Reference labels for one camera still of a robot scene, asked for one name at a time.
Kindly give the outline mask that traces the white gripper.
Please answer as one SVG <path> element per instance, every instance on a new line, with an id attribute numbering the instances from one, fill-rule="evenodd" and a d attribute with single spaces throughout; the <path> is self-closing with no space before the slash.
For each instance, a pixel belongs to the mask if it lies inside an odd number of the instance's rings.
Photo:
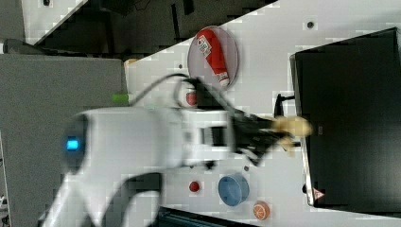
<path id="1" fill-rule="evenodd" d="M 234 111 L 233 121 L 234 128 L 243 132 L 268 130 L 273 123 L 240 110 Z M 269 148 L 293 149 L 293 139 L 283 132 L 260 131 L 239 134 L 234 139 L 233 124 L 226 111 L 183 111 L 183 131 L 186 166 L 226 160 L 234 151 L 245 154 L 253 165 L 258 166 Z"/>

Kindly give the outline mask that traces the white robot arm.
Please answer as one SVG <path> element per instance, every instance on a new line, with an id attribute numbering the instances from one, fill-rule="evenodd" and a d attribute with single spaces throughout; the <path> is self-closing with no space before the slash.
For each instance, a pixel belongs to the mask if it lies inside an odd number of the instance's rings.
<path id="1" fill-rule="evenodd" d="M 258 164 L 287 132 L 245 113 L 103 108 L 76 114 L 62 136 L 65 175 L 38 227 L 151 227 L 170 169 L 242 154 Z"/>

